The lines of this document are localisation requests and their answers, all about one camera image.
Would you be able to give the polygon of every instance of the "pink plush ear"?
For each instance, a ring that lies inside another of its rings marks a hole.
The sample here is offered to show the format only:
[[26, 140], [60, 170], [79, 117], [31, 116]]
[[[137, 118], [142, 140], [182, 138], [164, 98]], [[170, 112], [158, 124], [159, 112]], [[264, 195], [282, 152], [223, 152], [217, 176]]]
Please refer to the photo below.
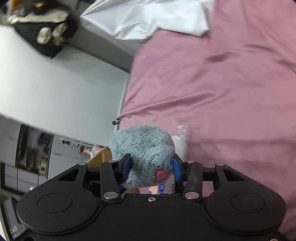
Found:
[[159, 181], [168, 176], [168, 173], [164, 169], [157, 169], [154, 173], [155, 180]]

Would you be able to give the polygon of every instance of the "metal screw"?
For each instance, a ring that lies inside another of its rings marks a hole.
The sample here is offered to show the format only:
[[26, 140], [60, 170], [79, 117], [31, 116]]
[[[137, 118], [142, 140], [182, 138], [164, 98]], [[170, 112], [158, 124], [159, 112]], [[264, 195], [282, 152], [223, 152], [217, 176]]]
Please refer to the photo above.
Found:
[[155, 202], [155, 201], [156, 201], [156, 198], [155, 198], [155, 197], [149, 197], [149, 198], [148, 198], [148, 201], [150, 201], [150, 202]]
[[187, 199], [197, 199], [200, 195], [197, 192], [187, 192], [185, 193], [185, 198]]
[[106, 192], [106, 193], [104, 193], [104, 198], [109, 199], [109, 200], [115, 199], [117, 197], [118, 197], [118, 193], [116, 193], [116, 192]]

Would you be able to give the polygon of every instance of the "clothes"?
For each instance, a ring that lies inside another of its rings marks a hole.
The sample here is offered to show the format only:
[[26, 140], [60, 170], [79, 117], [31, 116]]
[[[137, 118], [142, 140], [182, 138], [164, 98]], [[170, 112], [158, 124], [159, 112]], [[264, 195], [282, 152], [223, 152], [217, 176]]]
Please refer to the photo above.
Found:
[[66, 23], [61, 23], [52, 31], [52, 36], [55, 38], [62, 36], [62, 34], [67, 30], [67, 28], [68, 25]]
[[30, 6], [30, 10], [35, 15], [43, 15], [50, 9], [55, 9], [59, 6], [56, 0], [41, 0], [36, 1], [36, 4]]
[[37, 43], [39, 44], [46, 44], [52, 38], [52, 32], [49, 27], [44, 27], [39, 31], [37, 36]]
[[[62, 34], [64, 39], [68, 39], [74, 36], [77, 30], [77, 23], [74, 20], [68, 19], [65, 21], [68, 28]], [[59, 26], [61, 23], [16, 23], [14, 24], [15, 30], [20, 34], [28, 43], [30, 43], [41, 54], [54, 58], [61, 50], [61, 39], [54, 39], [53, 37], [45, 44], [37, 42], [40, 30], [44, 27], [51, 29], [51, 32]]]
[[16, 14], [13, 14], [7, 18], [7, 21], [10, 24], [15, 23], [60, 23], [67, 19], [69, 13], [60, 9], [49, 10], [44, 15], [35, 15], [30, 13], [25, 17], [18, 17]]
[[0, 0], [0, 11], [3, 13], [3, 14], [7, 14], [7, 10], [8, 10], [8, 7], [7, 5], [5, 5], [5, 1], [1, 1]]
[[4, 6], [9, 0], [0, 0], [0, 8]]

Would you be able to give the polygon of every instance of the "plush toy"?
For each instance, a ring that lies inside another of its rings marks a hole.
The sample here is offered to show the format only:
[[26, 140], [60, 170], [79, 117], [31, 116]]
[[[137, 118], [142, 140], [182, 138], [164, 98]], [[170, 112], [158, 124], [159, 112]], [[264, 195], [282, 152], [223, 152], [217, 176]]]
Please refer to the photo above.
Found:
[[133, 158], [127, 188], [154, 186], [163, 183], [172, 171], [174, 142], [168, 132], [157, 126], [131, 126], [114, 133], [109, 146], [113, 160], [126, 153]]

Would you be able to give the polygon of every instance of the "plastic bag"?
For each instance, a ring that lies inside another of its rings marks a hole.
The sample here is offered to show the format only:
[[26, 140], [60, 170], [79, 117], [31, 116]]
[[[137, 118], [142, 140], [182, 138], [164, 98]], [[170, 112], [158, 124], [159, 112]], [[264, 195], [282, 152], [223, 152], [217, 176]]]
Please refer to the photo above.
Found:
[[187, 161], [187, 130], [185, 126], [178, 126], [176, 132], [171, 136], [177, 155], [182, 161]]
[[98, 154], [99, 150], [101, 150], [102, 148], [104, 148], [104, 146], [100, 146], [100, 145], [94, 145], [94, 147], [92, 148], [91, 150], [91, 159], [96, 155]]

